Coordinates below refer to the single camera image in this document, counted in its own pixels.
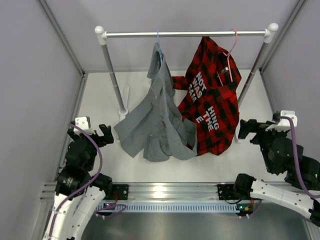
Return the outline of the grey button shirt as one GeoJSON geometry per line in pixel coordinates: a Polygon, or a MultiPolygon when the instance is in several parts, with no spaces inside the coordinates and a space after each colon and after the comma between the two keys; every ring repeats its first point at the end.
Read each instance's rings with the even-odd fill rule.
{"type": "Polygon", "coordinates": [[[114,127],[122,149],[132,158],[143,151],[143,157],[150,162],[195,157],[197,126],[183,119],[174,102],[173,79],[158,43],[153,47],[147,77],[147,95],[114,127]]]}

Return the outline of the blue wire hanger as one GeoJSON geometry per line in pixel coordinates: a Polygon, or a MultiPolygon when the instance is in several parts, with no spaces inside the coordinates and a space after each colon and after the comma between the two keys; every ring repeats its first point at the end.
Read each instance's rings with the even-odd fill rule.
{"type": "Polygon", "coordinates": [[[163,63],[163,53],[161,49],[161,44],[160,44],[160,34],[159,30],[156,30],[156,39],[157,39],[157,45],[158,45],[158,54],[159,54],[159,59],[160,59],[160,65],[163,63]]]}

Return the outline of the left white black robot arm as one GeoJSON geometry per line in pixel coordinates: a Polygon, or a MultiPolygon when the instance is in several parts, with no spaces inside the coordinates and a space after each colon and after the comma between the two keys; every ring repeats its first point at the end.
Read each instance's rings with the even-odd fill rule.
{"type": "Polygon", "coordinates": [[[114,143],[111,127],[99,125],[102,135],[98,135],[87,124],[72,121],[69,126],[71,142],[56,178],[44,240],[80,240],[100,201],[113,195],[112,178],[101,173],[101,148],[114,143]]]}

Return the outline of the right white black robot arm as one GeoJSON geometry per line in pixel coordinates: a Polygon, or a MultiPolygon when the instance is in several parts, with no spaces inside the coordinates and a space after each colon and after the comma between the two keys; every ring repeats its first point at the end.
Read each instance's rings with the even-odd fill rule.
{"type": "Polygon", "coordinates": [[[271,121],[241,120],[238,138],[245,139],[254,133],[250,143],[260,147],[267,172],[286,174],[285,182],[302,192],[280,189],[245,173],[237,175],[232,192],[239,199],[248,197],[283,206],[319,226],[320,163],[304,156],[304,148],[287,137],[294,123],[288,117],[286,120],[288,125],[285,127],[271,121]]]}

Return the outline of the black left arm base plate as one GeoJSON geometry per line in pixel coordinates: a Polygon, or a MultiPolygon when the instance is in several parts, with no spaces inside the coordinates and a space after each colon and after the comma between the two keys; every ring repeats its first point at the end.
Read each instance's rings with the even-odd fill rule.
{"type": "Polygon", "coordinates": [[[128,184],[113,184],[109,200],[126,201],[129,195],[128,184]]]}

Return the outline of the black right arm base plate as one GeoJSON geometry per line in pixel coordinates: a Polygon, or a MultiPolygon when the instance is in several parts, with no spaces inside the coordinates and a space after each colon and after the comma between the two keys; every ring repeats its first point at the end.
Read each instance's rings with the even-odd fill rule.
{"type": "Polygon", "coordinates": [[[234,190],[233,183],[218,184],[217,193],[219,200],[226,201],[238,201],[238,200],[250,200],[250,196],[243,195],[234,190]]]}

